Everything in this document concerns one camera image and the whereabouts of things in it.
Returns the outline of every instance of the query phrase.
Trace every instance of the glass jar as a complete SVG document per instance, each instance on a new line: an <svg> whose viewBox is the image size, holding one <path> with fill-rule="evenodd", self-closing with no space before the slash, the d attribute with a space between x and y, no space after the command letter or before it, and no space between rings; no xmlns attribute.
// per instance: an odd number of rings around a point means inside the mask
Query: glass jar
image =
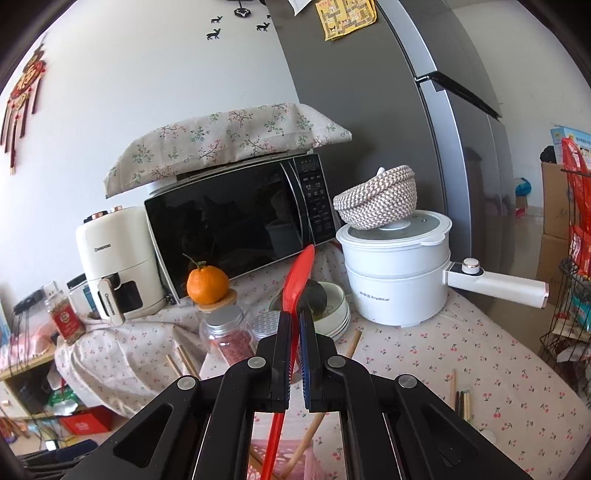
<svg viewBox="0 0 591 480"><path fill-rule="evenodd" d="M46 294L44 303L47 312L66 343L73 345L78 338L85 334L86 328L84 324L74 312L68 297L64 295L54 281L45 285L43 290Z"/></svg>
<svg viewBox="0 0 591 480"><path fill-rule="evenodd" d="M209 353L230 367L254 355L253 336L238 305L226 305L204 316L199 336Z"/></svg>
<svg viewBox="0 0 591 480"><path fill-rule="evenodd" d="M99 319L99 311L96 309L95 301L92 298L90 287L86 281L86 275L83 273L76 278L72 278L67 285L70 303L74 307L76 314L81 319L84 317Z"/></svg>

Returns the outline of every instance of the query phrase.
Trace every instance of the wall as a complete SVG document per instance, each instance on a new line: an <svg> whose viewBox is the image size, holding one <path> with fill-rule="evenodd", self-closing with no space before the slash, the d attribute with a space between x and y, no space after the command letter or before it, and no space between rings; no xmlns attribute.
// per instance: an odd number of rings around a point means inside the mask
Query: wall
<svg viewBox="0 0 591 480"><path fill-rule="evenodd" d="M38 112L17 143L15 176L0 153L7 313L39 286L65 287L82 272L74 233L85 217L147 196L144 187L105 200L103 178L134 138L191 116L297 101L273 26L256 30L271 22L266 7L244 6L251 17L236 17L238 3L227 0L78 0L49 28L47 73ZM219 39L208 41L214 27Z"/></svg>
<svg viewBox="0 0 591 480"><path fill-rule="evenodd" d="M550 128L560 124L591 132L591 89L554 34L519 2L478 2L454 12L501 104L514 175L531 182L528 203L540 212L540 153L552 144Z"/></svg>

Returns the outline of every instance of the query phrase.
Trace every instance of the white steamer pot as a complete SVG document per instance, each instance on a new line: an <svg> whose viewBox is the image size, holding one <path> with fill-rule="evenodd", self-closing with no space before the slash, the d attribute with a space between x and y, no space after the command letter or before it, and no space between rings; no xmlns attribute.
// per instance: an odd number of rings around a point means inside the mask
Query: white steamer pot
<svg viewBox="0 0 591 480"><path fill-rule="evenodd" d="M372 230L340 228L336 238L359 313L383 325L417 325L443 308L448 286L545 307L544 282L485 272L473 258L451 262L451 228L448 217L425 210Z"/></svg>

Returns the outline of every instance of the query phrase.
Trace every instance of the pink basket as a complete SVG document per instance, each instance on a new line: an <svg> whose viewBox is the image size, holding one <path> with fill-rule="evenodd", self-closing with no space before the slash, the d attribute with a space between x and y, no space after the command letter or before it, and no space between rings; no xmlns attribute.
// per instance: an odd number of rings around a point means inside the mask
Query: pink basket
<svg viewBox="0 0 591 480"><path fill-rule="evenodd" d="M296 451L299 444L298 440L282 440L279 442L279 449L275 458L276 472L281 472L281 469L289 462L291 455ZM266 440L253 440L251 446L261 457L265 457ZM259 472L249 465L246 480L259 480L260 477ZM306 450L287 478L289 480L326 480L326 474L320 466L320 461L315 457L311 446Z"/></svg>

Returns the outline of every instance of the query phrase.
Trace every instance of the red box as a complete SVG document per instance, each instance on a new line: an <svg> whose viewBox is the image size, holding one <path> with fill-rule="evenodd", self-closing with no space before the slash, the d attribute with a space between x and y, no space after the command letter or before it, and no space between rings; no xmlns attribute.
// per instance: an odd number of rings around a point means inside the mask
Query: red box
<svg viewBox="0 0 591 480"><path fill-rule="evenodd" d="M74 435L93 435L111 431L113 411L106 407L94 407L70 417L60 417L60 422Z"/></svg>

